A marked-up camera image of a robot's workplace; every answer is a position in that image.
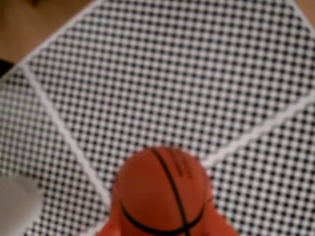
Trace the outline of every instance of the checkered mat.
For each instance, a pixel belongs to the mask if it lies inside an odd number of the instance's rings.
[[[45,199],[25,235],[76,236],[104,220],[104,203],[22,71],[0,84],[0,107],[0,175],[32,177]]]
[[[280,0],[99,0],[24,66],[109,189],[135,150],[174,145],[204,161],[310,96],[315,38]],[[315,232],[310,114],[209,169],[242,235]]]
[[[315,235],[315,101],[208,170],[243,236]]]

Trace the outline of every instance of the orange basketball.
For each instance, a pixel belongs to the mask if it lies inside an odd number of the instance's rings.
[[[125,215],[122,235],[198,235],[202,229],[207,177],[180,149],[156,147],[136,153],[122,167],[115,187]]]

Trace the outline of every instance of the dotted fabric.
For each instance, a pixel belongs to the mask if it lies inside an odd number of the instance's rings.
[[[20,70],[0,84],[0,175],[29,176],[44,194],[40,219],[25,236],[77,236],[105,218],[100,196]]]
[[[242,236],[315,235],[315,103],[209,169]]]
[[[282,1],[103,1],[31,61],[106,187],[124,158],[200,158],[314,87],[315,41]]]
[[[282,0],[98,0],[26,63],[106,189],[135,150],[174,145],[206,160],[315,88],[315,39]],[[102,221],[21,72],[0,85],[0,105],[0,174],[32,176],[46,195],[26,235]],[[314,107],[207,170],[241,235],[315,236]]]

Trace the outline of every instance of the white stripe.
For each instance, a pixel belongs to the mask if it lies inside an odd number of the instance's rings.
[[[205,168],[213,166],[216,162],[223,160],[228,154],[234,153],[239,147],[245,146],[251,140],[259,138],[263,133],[271,131],[275,126],[281,125],[284,120],[294,116],[299,110],[305,108],[309,103],[315,102],[315,90],[309,95],[300,98],[297,103],[291,104],[287,110],[278,112],[272,119],[266,120],[262,125],[253,128],[249,133],[241,136],[240,139],[232,141],[228,146],[221,148],[217,153],[202,160],[201,164]]]
[[[35,75],[30,71],[27,65],[21,66],[24,70],[26,77],[29,79],[30,84],[35,89],[39,100],[46,109],[46,112],[51,117],[52,122],[58,128],[59,132],[63,135],[65,141],[70,145],[72,152],[76,155],[77,161],[82,165],[83,170],[89,176],[90,181],[95,185],[97,192],[101,195],[105,204],[110,204],[109,191],[105,190],[102,185],[102,181],[97,177],[96,172],[90,166],[89,161],[84,157],[83,151],[78,146],[77,142],[73,139],[71,133],[66,128],[64,122],[59,118],[57,111],[55,110],[52,102],[47,97],[46,93],[42,90],[39,82],[36,81]]]
[[[97,232],[100,232],[104,225],[105,222],[99,223],[95,228],[92,228],[87,232],[80,234],[80,236],[94,236]]]

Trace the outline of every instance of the white line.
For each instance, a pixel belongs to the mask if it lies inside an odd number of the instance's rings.
[[[76,141],[73,139],[71,133],[66,128],[64,122],[59,118],[57,111],[55,110],[52,102],[48,99],[46,93],[42,90],[41,85],[35,80],[35,76],[27,67],[27,65],[21,66],[25,75],[30,81],[30,84],[35,89],[39,100],[46,109],[47,114],[51,117],[53,123],[57,126],[59,132],[63,135],[65,141],[70,145],[72,152],[76,155],[76,160],[82,165],[83,170],[90,178],[90,181],[95,185],[97,192],[101,195],[102,200],[106,205],[110,205],[109,191],[106,191],[102,185],[101,180],[97,177],[96,172],[91,168],[90,163],[84,157],[83,151],[79,148]]]
[[[287,1],[288,1],[288,4],[291,4],[291,6],[294,8],[294,10],[298,14],[298,16],[302,18],[305,26],[307,28],[309,28],[312,36],[315,37],[315,29],[314,29],[313,25],[311,24],[309,19],[305,16],[304,12],[301,10],[299,5],[296,3],[296,0],[287,0]]]
[[[88,230],[85,233],[80,234],[80,236],[94,236],[97,232],[99,232],[105,225],[105,222],[99,223],[95,228]]]
[[[228,154],[235,152],[240,146],[245,146],[251,140],[259,138],[262,133],[267,133],[275,126],[281,125],[286,118],[294,116],[298,110],[305,108],[312,102],[315,102],[315,90],[311,90],[309,95],[300,98],[297,103],[290,105],[287,110],[278,112],[274,118],[265,121],[263,125],[255,127],[250,133],[244,134],[240,139],[232,141],[217,153],[208,156],[207,159],[201,161],[201,164],[205,168],[213,166],[218,161],[223,160]]]

